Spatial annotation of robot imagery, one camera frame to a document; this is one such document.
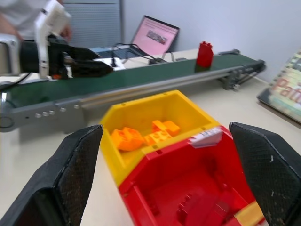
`white table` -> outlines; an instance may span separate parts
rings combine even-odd
[[[175,58],[195,58],[197,50],[175,53]],[[127,68],[147,66],[133,58]],[[224,90],[219,81],[189,86],[181,91],[222,125],[231,121],[262,127],[280,134],[296,150],[301,146],[300,127],[257,104],[256,95],[267,84],[251,80],[239,92]],[[88,113],[89,125],[99,122],[99,111]],[[0,217],[6,212],[34,171],[57,149],[65,135],[55,124],[29,125],[0,134]],[[82,226],[131,226],[132,220],[113,182],[101,152]]]

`green conveyor belt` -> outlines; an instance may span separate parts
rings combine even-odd
[[[205,71],[226,69],[254,62],[255,60],[243,55],[215,56],[211,68]],[[12,88],[8,93],[8,99],[17,107],[22,107],[199,73],[195,70],[195,60],[187,60],[116,71],[102,78],[33,82]]]

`white shirt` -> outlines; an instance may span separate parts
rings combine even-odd
[[[0,13],[24,40],[34,39],[34,21],[48,0],[0,0]]]

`white wall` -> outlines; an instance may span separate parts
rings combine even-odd
[[[123,0],[124,38],[130,42],[143,15],[180,27],[176,50],[211,42],[214,52],[239,49],[267,62],[271,81],[301,46],[300,0]]]

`conveyor belt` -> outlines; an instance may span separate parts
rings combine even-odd
[[[65,132],[72,132],[85,124],[82,108],[226,77],[257,62],[241,54],[227,54],[215,56],[210,69],[186,60],[116,71],[102,78],[21,84],[5,98],[2,95],[0,128],[6,132],[35,121],[58,119]]]

